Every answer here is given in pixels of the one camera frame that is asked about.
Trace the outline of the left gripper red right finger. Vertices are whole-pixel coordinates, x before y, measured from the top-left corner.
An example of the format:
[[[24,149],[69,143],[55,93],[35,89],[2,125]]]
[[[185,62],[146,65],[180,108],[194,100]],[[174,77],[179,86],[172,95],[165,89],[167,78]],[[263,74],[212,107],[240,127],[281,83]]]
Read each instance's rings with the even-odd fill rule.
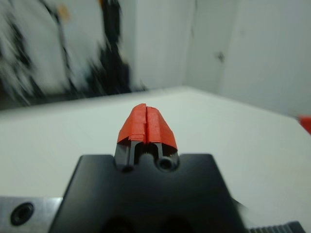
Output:
[[[156,166],[160,170],[177,169],[178,149],[172,130],[154,107],[147,107],[146,120],[147,151],[154,156]]]

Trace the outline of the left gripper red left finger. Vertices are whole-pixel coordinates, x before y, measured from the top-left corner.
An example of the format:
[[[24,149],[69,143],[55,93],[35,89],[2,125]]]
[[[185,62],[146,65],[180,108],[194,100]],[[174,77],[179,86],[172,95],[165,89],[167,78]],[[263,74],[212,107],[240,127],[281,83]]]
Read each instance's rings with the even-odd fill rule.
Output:
[[[117,169],[132,169],[146,143],[145,103],[135,106],[122,126],[115,150],[114,160]]]

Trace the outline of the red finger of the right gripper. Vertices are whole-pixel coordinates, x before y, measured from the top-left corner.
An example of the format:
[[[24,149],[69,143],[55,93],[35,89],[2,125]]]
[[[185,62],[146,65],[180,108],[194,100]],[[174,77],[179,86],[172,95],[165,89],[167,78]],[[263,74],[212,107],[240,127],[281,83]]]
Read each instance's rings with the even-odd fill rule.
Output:
[[[300,115],[298,116],[299,124],[311,134],[311,116],[310,115]]]

